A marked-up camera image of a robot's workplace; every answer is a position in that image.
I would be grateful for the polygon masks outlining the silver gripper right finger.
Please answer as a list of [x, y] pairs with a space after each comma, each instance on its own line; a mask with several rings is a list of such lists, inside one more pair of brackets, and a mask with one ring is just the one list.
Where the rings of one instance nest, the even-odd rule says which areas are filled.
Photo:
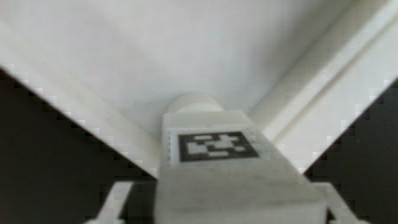
[[371, 224], [357, 218], [332, 184], [318, 182], [315, 187], [327, 200], [327, 211], [331, 214], [327, 224]]

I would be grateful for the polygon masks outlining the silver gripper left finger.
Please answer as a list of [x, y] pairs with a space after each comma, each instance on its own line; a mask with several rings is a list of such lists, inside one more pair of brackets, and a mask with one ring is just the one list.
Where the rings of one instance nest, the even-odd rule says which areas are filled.
[[132, 181], [116, 182], [105, 198], [103, 206], [94, 219], [89, 219], [84, 224], [124, 224], [121, 219], [123, 208], [133, 187]]

